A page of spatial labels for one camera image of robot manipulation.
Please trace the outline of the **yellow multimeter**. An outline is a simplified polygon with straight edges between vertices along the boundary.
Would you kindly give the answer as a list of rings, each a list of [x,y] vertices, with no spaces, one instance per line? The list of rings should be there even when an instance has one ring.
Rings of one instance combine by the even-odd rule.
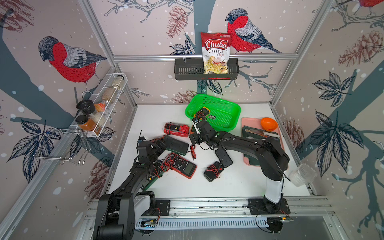
[[[206,107],[202,107],[199,111],[197,111],[194,115],[194,120],[202,121],[204,120],[209,114],[210,110]]]

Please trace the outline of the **green plastic basket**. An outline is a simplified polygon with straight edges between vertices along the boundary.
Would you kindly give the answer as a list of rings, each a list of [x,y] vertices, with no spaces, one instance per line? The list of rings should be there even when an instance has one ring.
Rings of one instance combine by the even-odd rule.
[[[241,107],[220,98],[213,96],[198,94],[192,98],[187,108],[185,109],[185,114],[189,119],[193,119],[197,111],[202,107],[208,108],[211,112],[209,115],[215,116],[216,119],[210,119],[209,115],[207,116],[207,121],[216,131],[225,131],[229,132],[236,128],[238,123]]]

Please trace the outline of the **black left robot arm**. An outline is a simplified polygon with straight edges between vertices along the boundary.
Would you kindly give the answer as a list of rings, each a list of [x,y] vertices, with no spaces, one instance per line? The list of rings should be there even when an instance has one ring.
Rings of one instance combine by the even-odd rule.
[[[147,180],[153,163],[161,155],[157,145],[139,137],[138,155],[129,176],[110,194],[98,201],[94,240],[131,240],[134,236],[136,216],[134,198]]]

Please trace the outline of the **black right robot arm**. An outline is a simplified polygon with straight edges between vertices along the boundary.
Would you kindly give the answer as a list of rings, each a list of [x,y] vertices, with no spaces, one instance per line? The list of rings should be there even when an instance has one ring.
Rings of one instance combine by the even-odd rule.
[[[252,140],[238,137],[225,131],[215,131],[206,120],[193,120],[195,133],[190,135],[192,144],[206,143],[215,151],[219,165],[213,168],[216,179],[220,170],[232,165],[233,160],[228,150],[239,152],[259,161],[261,170],[267,178],[264,206],[269,213],[280,210],[283,199],[285,171],[288,169],[289,157],[281,144],[271,137],[264,140]]]

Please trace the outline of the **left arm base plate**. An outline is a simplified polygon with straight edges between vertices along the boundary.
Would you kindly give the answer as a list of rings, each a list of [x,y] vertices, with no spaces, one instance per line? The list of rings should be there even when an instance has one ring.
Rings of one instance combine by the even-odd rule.
[[[170,200],[156,200],[155,203],[150,204],[149,209],[142,214],[142,217],[169,216],[170,203]]]

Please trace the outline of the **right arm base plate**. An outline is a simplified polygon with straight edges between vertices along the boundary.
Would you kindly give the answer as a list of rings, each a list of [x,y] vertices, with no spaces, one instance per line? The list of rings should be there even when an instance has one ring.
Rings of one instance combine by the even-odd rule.
[[[285,198],[277,204],[266,198],[248,199],[248,208],[252,215],[290,215],[291,210]]]

